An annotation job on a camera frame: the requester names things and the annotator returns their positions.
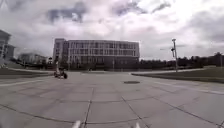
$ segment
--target pole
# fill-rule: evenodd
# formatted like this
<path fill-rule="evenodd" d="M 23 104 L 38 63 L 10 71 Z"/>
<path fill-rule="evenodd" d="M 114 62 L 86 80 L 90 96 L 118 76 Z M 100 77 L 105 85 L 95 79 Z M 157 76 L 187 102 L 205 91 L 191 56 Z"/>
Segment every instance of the pole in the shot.
<path fill-rule="evenodd" d="M 221 68 L 222 68 L 222 54 L 220 55 L 220 63 L 221 63 Z"/>
<path fill-rule="evenodd" d="M 173 45 L 174 45 L 174 50 L 175 50 L 175 59 L 176 59 L 176 72 L 178 72 L 178 62 L 177 62 L 177 48 L 176 48 L 176 39 L 172 39 Z"/>

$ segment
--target manhole cover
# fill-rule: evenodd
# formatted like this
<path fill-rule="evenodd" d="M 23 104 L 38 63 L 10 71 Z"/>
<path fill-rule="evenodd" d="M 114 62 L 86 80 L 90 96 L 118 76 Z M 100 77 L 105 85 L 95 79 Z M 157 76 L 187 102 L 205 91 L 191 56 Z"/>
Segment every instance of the manhole cover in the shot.
<path fill-rule="evenodd" d="M 138 84 L 139 81 L 124 81 L 125 84 Z"/>

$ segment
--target road marking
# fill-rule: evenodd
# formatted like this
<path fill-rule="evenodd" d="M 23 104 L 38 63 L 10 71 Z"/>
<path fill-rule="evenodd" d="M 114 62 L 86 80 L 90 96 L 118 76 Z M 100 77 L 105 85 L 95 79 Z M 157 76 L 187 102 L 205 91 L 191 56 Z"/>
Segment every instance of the road marking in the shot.
<path fill-rule="evenodd" d="M 9 84 L 0 84 L 1 87 L 3 86 L 13 86 L 13 85 L 20 85 L 20 84 L 28 84 L 28 83 L 35 83 L 44 80 L 33 80 L 33 81 L 24 81 L 24 82 L 17 82 L 17 83 L 9 83 Z"/>
<path fill-rule="evenodd" d="M 72 126 L 72 128 L 79 128 L 80 125 L 81 125 L 81 121 L 78 120 L 78 121 L 75 122 L 75 124 Z"/>
<path fill-rule="evenodd" d="M 162 84 L 162 85 L 167 85 L 167 86 L 171 86 L 171 87 L 176 87 L 176 88 L 184 88 L 184 89 L 193 90 L 193 91 L 199 91 L 199 92 L 205 92 L 205 93 L 213 93 L 213 94 L 224 95 L 224 92 L 220 92 L 220 91 L 211 91 L 211 90 L 204 90 L 204 89 L 196 89 L 196 88 L 190 88 L 190 87 L 186 87 L 186 86 L 178 86 L 178 85 L 161 83 L 161 82 L 154 82 L 154 83 L 156 83 L 156 84 Z"/>

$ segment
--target cloud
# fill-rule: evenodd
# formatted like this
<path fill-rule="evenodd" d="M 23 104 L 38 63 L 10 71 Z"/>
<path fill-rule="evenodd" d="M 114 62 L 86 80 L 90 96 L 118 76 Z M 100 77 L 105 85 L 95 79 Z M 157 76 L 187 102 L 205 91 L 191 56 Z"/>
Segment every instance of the cloud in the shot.
<path fill-rule="evenodd" d="M 118 16 L 125 15 L 130 11 L 143 14 L 147 13 L 146 10 L 140 8 L 137 2 L 127 2 L 125 4 L 118 5 L 117 3 L 111 8 L 112 12 Z"/>
<path fill-rule="evenodd" d="M 12 1 L 0 9 L 0 29 L 12 35 L 10 43 L 19 52 L 52 56 L 55 38 L 138 41 L 141 58 L 147 59 L 173 59 L 172 38 L 184 46 L 178 47 L 180 57 L 222 50 L 222 1 Z"/>
<path fill-rule="evenodd" d="M 170 7 L 171 5 L 169 3 L 163 3 L 163 4 L 160 4 L 158 7 L 156 7 L 155 9 L 152 10 L 152 13 L 155 13 L 157 11 L 160 11 L 164 8 L 167 8 L 167 7 Z"/>
<path fill-rule="evenodd" d="M 85 4 L 81 1 L 75 3 L 73 8 L 68 9 L 52 9 L 49 10 L 47 16 L 50 21 L 58 20 L 60 16 L 63 18 L 70 18 L 73 21 L 82 22 L 83 15 L 87 12 Z"/>
<path fill-rule="evenodd" d="M 201 38 L 214 43 L 224 43 L 224 15 L 214 17 L 209 12 L 196 14 L 189 26 L 200 33 Z"/>

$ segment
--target scooter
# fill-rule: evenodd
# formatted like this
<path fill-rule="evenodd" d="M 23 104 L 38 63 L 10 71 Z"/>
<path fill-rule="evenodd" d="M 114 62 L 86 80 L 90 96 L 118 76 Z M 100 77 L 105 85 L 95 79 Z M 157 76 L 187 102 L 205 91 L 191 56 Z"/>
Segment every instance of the scooter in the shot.
<path fill-rule="evenodd" d="M 64 79 L 67 79 L 67 78 L 68 78 L 68 75 L 67 75 L 67 73 L 65 73 L 64 70 L 61 70 L 61 71 L 59 71 L 59 72 L 55 71 L 55 72 L 54 72 L 54 77 L 55 77 L 55 78 L 61 78 L 61 77 L 64 77 Z"/>

